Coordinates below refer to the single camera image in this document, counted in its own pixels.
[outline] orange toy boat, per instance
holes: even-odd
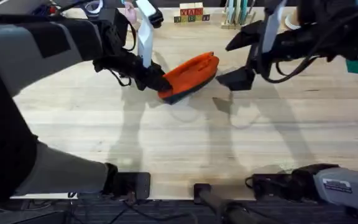
[[[213,52],[190,59],[163,76],[171,84],[172,89],[160,91],[158,96],[169,104],[178,102],[208,84],[215,77],[218,63],[219,59]]]

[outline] wooden table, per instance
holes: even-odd
[[[164,15],[153,57],[165,71],[209,51],[220,58],[218,75],[243,66],[249,48],[225,51],[237,31],[221,29],[220,14],[187,25]],[[298,63],[282,68],[290,72]],[[279,78],[275,69],[272,77]],[[254,173],[319,162],[358,170],[358,74],[347,73],[340,57],[317,60],[279,85],[257,77],[251,91],[231,93],[213,80],[173,106],[152,90],[121,88],[86,62],[26,88],[15,101],[50,146],[121,171],[150,172],[151,198],[192,198],[193,184],[208,182],[224,197],[251,199],[244,179]]]

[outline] wooden tabletop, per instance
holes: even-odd
[[[155,62],[167,72],[213,51],[218,75],[243,66],[249,48],[226,52],[237,30],[220,22],[165,22],[155,30]],[[290,72],[299,62],[281,66]],[[275,69],[272,78],[279,78]],[[341,57],[317,60],[278,85],[257,77],[251,91],[231,93],[213,80],[172,106],[155,91],[120,87],[86,62],[33,84],[15,101],[50,146],[121,171],[150,172],[151,198],[192,198],[193,184],[208,182],[224,197],[251,199],[244,179],[254,173],[320,162],[358,170],[358,74],[348,73]]]

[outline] wire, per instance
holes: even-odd
[[[258,46],[257,65],[258,65],[258,69],[259,69],[260,74],[262,75],[263,79],[270,83],[282,83],[282,82],[285,82],[285,81],[293,78],[295,75],[301,73],[304,69],[306,69],[313,62],[313,61],[311,61],[311,57],[316,53],[316,51],[318,50],[320,45],[325,41],[325,39],[327,39],[327,37],[329,37],[332,33],[334,33],[334,31],[336,31],[338,28],[342,27],[343,25],[345,25],[346,23],[348,23],[349,21],[351,21],[357,17],[358,17],[358,12],[342,19],[339,23],[337,23],[336,25],[331,27],[328,32],[326,32],[324,35],[322,35],[320,37],[320,39],[318,40],[316,45],[314,45],[314,47],[310,50],[309,54],[296,67],[296,69],[294,69],[294,71],[292,71],[290,74],[285,75],[284,78],[281,78],[279,80],[272,80],[271,78],[269,78],[268,73],[266,72],[266,70],[264,69],[264,67],[262,65],[262,45],[263,45],[264,39],[265,39],[264,35],[262,35],[262,39],[261,39],[261,41],[259,41],[259,46]]]
[[[56,10],[56,14],[55,15],[59,15],[61,14],[62,12],[65,12],[69,9],[72,9],[74,7],[77,7],[77,6],[80,6],[82,4],[85,4],[85,3],[89,3],[91,1],[94,1],[94,0],[81,0],[81,1],[78,1],[78,2],[74,2],[73,4],[69,4],[67,6],[64,6],[64,7],[61,7],[60,9]]]
[[[263,218],[266,218],[268,220],[272,220],[272,221],[274,221],[276,223],[283,223],[280,220],[276,219],[275,217],[272,217],[270,215],[266,215],[266,214],[261,213],[261,212],[255,210],[255,209],[253,209],[253,208],[248,207],[245,203],[236,202],[236,201],[233,201],[233,200],[228,200],[227,202],[223,203],[220,206],[219,210],[217,211],[216,215],[221,220],[221,222],[224,222],[224,218],[226,217],[227,212],[231,211],[231,210],[233,210],[235,208],[243,209],[247,213],[249,213],[251,211],[251,212],[253,212],[255,214],[258,214],[259,216],[261,216]]]
[[[121,79],[118,77],[118,74],[115,71],[113,71],[111,68],[108,68],[107,70],[109,70],[114,75],[114,77],[116,77],[118,84],[120,86],[130,86],[132,84],[131,78],[128,78],[129,81],[128,81],[128,83],[125,84],[121,81]]]
[[[68,212],[68,214],[69,214],[72,218],[74,218],[76,221],[78,221],[79,223],[85,224],[83,221],[81,221],[79,218],[77,218],[73,213]]]
[[[248,183],[248,181],[252,180],[252,177],[247,177],[246,178],[246,186],[249,188],[249,189],[253,189],[253,187]]]
[[[28,212],[28,211],[38,211],[38,210],[43,210],[45,208],[48,208],[48,207],[51,207],[53,204],[59,202],[61,200],[46,200],[42,203],[40,203],[39,205],[41,205],[40,207],[36,207],[36,208],[30,208],[30,207],[27,207],[27,208],[23,208],[23,209],[17,209],[17,210],[11,210],[11,209],[6,209],[6,208],[2,208],[0,207],[0,211],[1,212]],[[34,200],[31,200],[28,204],[28,206],[30,206],[30,204],[33,204],[33,205],[37,205],[34,203]]]
[[[194,213],[182,213],[182,214],[178,214],[178,215],[169,215],[166,217],[153,217],[151,215],[148,215],[146,213],[143,213],[141,211],[139,211],[138,209],[134,208],[133,206],[128,205],[128,203],[123,202],[125,206],[127,206],[128,209],[131,209],[132,211],[138,213],[139,215],[142,215],[145,218],[148,218],[150,220],[154,220],[157,222],[165,222],[165,221],[169,221],[169,220],[173,220],[173,219],[177,219],[177,218],[183,218],[183,217],[192,217],[194,220],[194,224],[198,224],[198,218]]]
[[[309,67],[309,65],[311,65],[317,58],[319,58],[319,57],[316,56],[316,57],[313,57],[312,59],[308,60],[307,66],[305,66],[299,73],[303,72],[303,71],[304,71],[307,67]],[[283,71],[282,71],[281,68],[280,68],[280,62],[276,62],[275,64],[276,64],[277,72],[278,72],[280,75],[285,76],[285,77],[287,77],[287,76],[290,75],[290,74],[285,74],[285,73],[283,73]]]
[[[119,217],[121,217],[123,214],[125,214],[128,210],[129,210],[129,208],[123,209],[120,213],[118,213],[118,215],[116,215],[116,216],[109,222],[109,224],[113,224],[115,221],[117,221],[117,220],[119,219]]]

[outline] label sticker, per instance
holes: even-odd
[[[351,184],[348,181],[323,179],[323,184],[324,187],[329,190],[336,190],[349,194],[353,193]]]

